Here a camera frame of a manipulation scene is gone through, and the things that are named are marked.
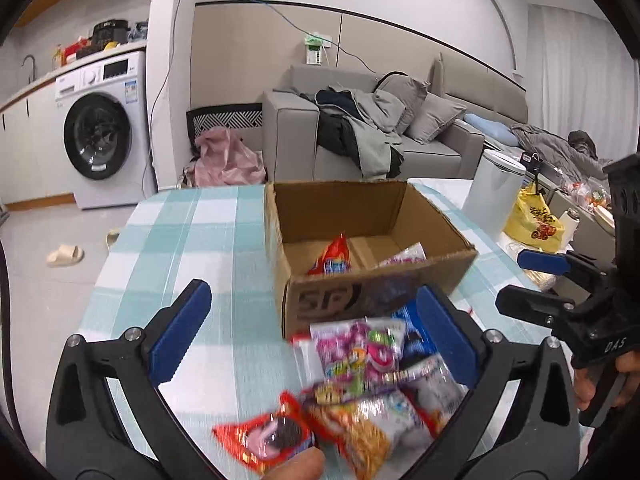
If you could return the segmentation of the right hand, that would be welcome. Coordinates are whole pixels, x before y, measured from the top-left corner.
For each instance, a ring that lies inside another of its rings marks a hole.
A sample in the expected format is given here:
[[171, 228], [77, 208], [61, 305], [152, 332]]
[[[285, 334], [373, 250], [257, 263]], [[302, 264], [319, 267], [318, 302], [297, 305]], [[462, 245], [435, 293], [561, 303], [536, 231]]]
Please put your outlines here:
[[[613, 408], [621, 408], [631, 401], [639, 387], [639, 352], [631, 351], [619, 356], [616, 359], [616, 368], [620, 373], [627, 374], [625, 385], [612, 404]], [[585, 368], [574, 370], [574, 391], [577, 407], [585, 411], [596, 394], [596, 385], [589, 378], [588, 370]]]

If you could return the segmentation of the left hand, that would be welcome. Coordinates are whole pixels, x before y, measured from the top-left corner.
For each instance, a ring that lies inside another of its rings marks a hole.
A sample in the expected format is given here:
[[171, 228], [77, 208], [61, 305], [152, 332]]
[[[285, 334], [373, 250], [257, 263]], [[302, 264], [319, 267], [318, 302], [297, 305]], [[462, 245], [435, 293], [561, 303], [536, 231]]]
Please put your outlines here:
[[322, 477], [326, 456], [320, 448], [307, 448], [283, 464], [268, 471], [264, 480], [319, 480]]

